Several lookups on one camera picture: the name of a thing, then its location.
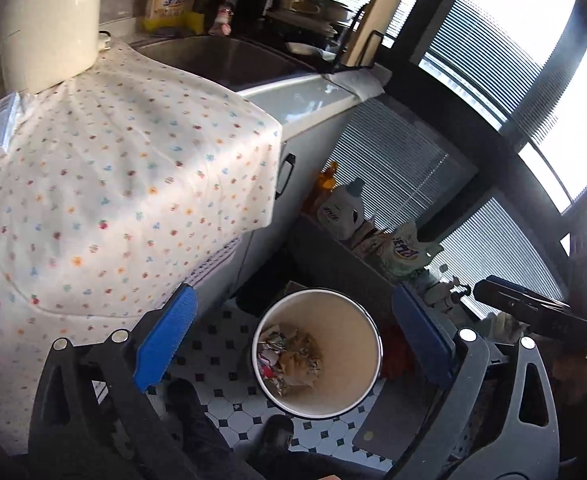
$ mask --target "white bucket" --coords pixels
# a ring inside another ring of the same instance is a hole
[[[257,363],[260,334],[279,323],[311,334],[322,356],[322,374],[313,388],[294,388],[284,397],[262,380]],[[382,343],[360,305],[338,292],[307,288],[282,298],[264,314],[251,345],[251,362],[264,394],[278,408],[301,418],[332,418],[367,396],[380,371]]]

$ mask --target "kitchen sink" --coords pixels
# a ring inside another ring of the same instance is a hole
[[[192,36],[133,47],[144,56],[233,91],[315,73],[303,62],[238,38]]]

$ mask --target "tablecloth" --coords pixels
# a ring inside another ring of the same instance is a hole
[[[282,126],[116,43],[35,96],[0,160],[0,443],[26,451],[52,342],[101,342],[269,224]]]

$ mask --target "black pants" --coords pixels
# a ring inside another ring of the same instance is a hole
[[[382,480],[384,473],[318,453],[270,449],[251,466],[229,449],[227,441],[202,407],[176,411],[182,424],[182,450],[198,471],[200,480],[319,480],[336,475],[341,480]]]

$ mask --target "shoe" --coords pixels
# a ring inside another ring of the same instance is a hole
[[[285,415],[272,415],[264,425],[262,435],[257,441],[254,454],[260,455],[268,448],[288,450],[293,439],[293,421]]]
[[[166,408],[177,415],[195,415],[202,410],[198,392],[186,379],[177,379],[166,388]]]

